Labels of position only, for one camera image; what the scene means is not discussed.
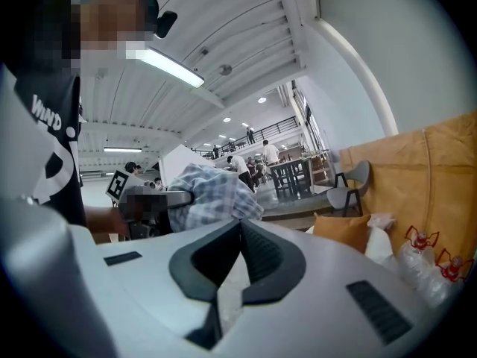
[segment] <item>chair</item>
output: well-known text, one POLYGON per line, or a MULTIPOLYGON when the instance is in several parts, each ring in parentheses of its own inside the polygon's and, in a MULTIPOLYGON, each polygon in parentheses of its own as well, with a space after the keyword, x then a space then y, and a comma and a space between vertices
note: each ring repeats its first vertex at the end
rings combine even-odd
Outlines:
POLYGON ((348 172, 340 172, 335 176, 334 188, 326 191, 326 197, 334 210, 344 210, 343 217, 346 216, 348 208, 358 207, 360 216, 363 216, 361 198, 367 191, 370 184, 371 165, 367 160, 362 160, 358 165, 348 172), (338 179, 341 176, 344 187, 338 187, 338 179), (355 189, 348 187, 347 180, 357 180, 361 186, 355 189))

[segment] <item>black railing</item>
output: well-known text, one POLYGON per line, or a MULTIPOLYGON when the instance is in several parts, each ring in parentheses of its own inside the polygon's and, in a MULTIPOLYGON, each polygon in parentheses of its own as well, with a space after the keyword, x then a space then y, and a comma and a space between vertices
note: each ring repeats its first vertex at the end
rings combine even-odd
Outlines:
MULTIPOLYGON (((253 140, 249 139, 248 136, 243 136, 242 138, 238 138, 234 141, 228 142, 226 145, 218 148, 218 157, 223 157, 226 154, 236 151, 239 148, 243 148, 247 145, 253 144, 253 142, 262 143, 265 139, 271 138, 272 136, 278 135, 280 133, 284 133, 292 128, 297 128, 298 122, 297 117, 292 116, 290 118, 284 119, 283 121, 277 122, 274 125, 268 126, 267 128, 263 128, 253 132, 253 140)), ((201 156, 205 157, 206 159, 216 159, 214 151, 207 151, 207 150, 194 150, 195 152, 199 153, 201 156)))

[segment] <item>plastic bottle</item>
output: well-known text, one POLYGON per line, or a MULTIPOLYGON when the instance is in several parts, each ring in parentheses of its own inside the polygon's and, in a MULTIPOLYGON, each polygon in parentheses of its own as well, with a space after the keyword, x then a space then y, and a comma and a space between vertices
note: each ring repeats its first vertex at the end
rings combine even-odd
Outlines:
POLYGON ((425 232, 419 232, 410 226, 405 234, 407 241, 397 254, 397 263, 402 279, 413 289, 417 289, 420 283, 430 275, 434 264, 434 246, 439 238, 439 233, 433 233, 429 238, 425 232), (414 229, 411 238, 409 232, 414 229))
POLYGON ((462 275, 463 267, 468 263, 472 266, 473 263, 473 260, 464 263, 462 257, 457 256, 446 263, 439 264, 444 253, 447 253, 450 258, 449 252, 444 249, 437 259, 437 265, 417 289, 431 307, 438 307, 462 290, 465 279, 462 275))

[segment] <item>ceiling light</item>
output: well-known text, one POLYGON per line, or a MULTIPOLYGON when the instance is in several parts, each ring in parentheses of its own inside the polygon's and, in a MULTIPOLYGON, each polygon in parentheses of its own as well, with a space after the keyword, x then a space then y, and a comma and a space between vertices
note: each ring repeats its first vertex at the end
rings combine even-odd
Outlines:
POLYGON ((141 152, 141 148, 105 147, 105 152, 141 152))
POLYGON ((203 84, 203 78, 201 76, 155 49, 127 50, 126 58, 141 60, 142 62, 155 66, 193 87, 200 87, 203 84))

